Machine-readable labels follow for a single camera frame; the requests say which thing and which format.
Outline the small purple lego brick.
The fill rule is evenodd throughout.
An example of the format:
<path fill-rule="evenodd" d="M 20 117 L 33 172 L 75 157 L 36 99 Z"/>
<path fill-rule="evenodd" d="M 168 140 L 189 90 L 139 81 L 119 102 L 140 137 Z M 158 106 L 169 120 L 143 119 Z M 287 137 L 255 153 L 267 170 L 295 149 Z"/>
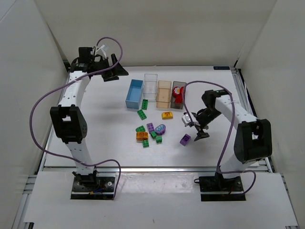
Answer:
<path fill-rule="evenodd" d="M 191 140 L 191 137 L 188 134 L 185 134 L 181 140 L 180 140 L 180 144 L 183 146 L 186 146 Z"/>

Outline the red long lego brick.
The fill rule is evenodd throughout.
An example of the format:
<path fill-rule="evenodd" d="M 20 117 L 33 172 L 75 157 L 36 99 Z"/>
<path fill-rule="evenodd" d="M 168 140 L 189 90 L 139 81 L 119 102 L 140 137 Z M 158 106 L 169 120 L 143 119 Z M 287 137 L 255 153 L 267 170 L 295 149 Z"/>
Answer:
<path fill-rule="evenodd" d="M 183 103 L 183 98 L 181 98 L 179 95 L 177 95 L 176 97 L 175 97 L 175 101 L 174 101 L 175 103 L 178 103 L 178 104 L 182 104 Z"/>

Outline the red curved lego brick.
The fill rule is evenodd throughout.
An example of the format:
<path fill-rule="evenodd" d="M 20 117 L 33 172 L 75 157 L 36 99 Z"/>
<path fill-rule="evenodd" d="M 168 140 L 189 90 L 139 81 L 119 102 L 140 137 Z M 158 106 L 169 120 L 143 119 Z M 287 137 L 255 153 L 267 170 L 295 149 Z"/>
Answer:
<path fill-rule="evenodd" d="M 179 96 L 182 98 L 184 94 L 185 94 L 184 87 L 180 87 Z"/>

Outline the red lego brick with sticker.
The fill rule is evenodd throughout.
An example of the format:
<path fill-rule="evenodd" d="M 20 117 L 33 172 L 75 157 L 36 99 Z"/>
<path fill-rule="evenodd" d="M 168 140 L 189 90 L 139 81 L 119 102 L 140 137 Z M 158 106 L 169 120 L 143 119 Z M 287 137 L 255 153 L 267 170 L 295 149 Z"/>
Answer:
<path fill-rule="evenodd" d="M 178 95 L 180 95 L 181 93 L 180 93 L 180 87 L 178 87 L 178 86 L 176 86 L 176 87 L 174 87 L 173 88 L 173 90 L 172 90 L 172 94 L 173 94 L 173 97 L 177 97 Z"/>

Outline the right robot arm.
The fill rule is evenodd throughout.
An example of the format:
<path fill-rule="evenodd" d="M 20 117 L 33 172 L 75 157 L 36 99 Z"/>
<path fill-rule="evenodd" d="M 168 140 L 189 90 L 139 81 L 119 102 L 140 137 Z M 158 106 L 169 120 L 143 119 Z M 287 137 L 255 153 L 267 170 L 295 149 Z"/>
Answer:
<path fill-rule="evenodd" d="M 235 178 L 253 163 L 272 154 L 271 123 L 267 119 L 258 119 L 247 112 L 234 103 L 225 90 L 205 91 L 202 101 L 206 108 L 192 113 L 198 131 L 195 141 L 209 136 L 204 129 L 220 115 L 224 115 L 236 129 L 234 154 L 219 166 L 217 174 L 224 179 Z"/>

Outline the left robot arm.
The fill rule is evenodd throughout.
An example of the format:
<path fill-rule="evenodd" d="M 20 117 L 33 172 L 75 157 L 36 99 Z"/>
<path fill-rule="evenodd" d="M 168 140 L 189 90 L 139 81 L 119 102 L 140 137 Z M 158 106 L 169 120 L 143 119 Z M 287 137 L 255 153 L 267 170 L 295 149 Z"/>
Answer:
<path fill-rule="evenodd" d="M 128 72 L 120 65 L 115 54 L 99 55 L 92 47 L 80 47 L 79 56 L 71 63 L 69 82 L 57 106 L 50 109 L 56 136 L 71 153 L 77 170 L 73 172 L 81 185 L 97 184 L 96 166 L 92 163 L 85 138 L 88 128 L 81 112 L 81 102 L 91 78 L 101 75 L 105 82 L 118 80 Z"/>

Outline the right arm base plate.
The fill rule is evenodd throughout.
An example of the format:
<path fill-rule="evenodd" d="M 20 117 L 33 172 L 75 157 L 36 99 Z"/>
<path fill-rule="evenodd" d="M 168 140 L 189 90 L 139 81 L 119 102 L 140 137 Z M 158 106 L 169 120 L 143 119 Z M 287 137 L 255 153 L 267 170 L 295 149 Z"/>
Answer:
<path fill-rule="evenodd" d="M 202 202 L 246 201 L 241 177 L 219 179 L 216 176 L 198 177 Z"/>

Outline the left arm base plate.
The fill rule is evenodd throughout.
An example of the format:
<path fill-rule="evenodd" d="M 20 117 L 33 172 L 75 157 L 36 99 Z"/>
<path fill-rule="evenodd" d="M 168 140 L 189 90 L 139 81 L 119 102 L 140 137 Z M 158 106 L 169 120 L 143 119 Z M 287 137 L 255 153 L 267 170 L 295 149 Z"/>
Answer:
<path fill-rule="evenodd" d="M 115 193 L 115 176 L 100 176 L 97 171 L 88 175 L 76 172 L 71 188 L 70 199 L 74 200 L 113 200 Z"/>

